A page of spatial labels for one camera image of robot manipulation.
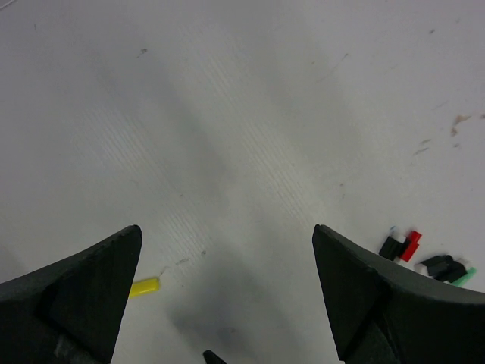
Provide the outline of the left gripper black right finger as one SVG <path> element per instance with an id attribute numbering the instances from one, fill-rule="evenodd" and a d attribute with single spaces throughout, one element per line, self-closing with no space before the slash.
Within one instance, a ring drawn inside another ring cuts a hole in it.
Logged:
<path id="1" fill-rule="evenodd" d="M 426 278 L 325 225 L 312 244 L 341 361 L 484 361 L 483 293 Z"/>

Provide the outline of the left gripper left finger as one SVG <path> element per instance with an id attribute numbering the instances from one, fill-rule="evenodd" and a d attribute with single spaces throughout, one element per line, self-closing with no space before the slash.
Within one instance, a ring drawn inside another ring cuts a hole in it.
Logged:
<path id="1" fill-rule="evenodd" d="M 142 247 L 130 225 L 1 285 L 3 363 L 110 363 Z"/>

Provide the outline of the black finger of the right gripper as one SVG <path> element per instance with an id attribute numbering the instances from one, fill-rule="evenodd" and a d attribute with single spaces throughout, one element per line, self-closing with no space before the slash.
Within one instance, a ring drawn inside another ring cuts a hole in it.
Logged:
<path id="1" fill-rule="evenodd" d="M 203 358 L 206 364 L 227 364 L 222 358 L 211 350 L 203 352 Z"/>

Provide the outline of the red pen cap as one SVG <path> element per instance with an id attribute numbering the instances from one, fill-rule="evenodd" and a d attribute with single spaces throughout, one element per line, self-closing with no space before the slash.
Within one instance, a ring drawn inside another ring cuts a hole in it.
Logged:
<path id="1" fill-rule="evenodd" d="M 409 231 L 405 237 L 403 248 L 399 258 L 404 262 L 409 262 L 419 247 L 422 234 L 418 231 Z"/>

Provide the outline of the yellow capped white pen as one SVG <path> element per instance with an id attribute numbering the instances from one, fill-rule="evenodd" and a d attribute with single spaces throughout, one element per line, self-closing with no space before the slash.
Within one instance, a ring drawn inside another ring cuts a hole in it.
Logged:
<path id="1" fill-rule="evenodd" d="M 130 288 L 129 298 L 136 298 L 160 290 L 159 278 L 147 278 L 145 280 L 133 282 Z"/>

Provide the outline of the green pen cap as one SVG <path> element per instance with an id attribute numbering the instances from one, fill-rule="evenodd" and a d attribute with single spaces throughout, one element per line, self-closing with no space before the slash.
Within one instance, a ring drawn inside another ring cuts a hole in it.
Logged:
<path id="1" fill-rule="evenodd" d="M 456 287 L 462 287 L 463 285 L 465 285 L 470 279 L 472 279 L 475 274 L 477 273 L 477 269 L 472 267 L 470 269 L 467 270 L 466 274 L 461 276 L 459 279 L 457 279 L 456 281 L 453 281 L 452 282 L 452 285 L 456 286 Z"/>

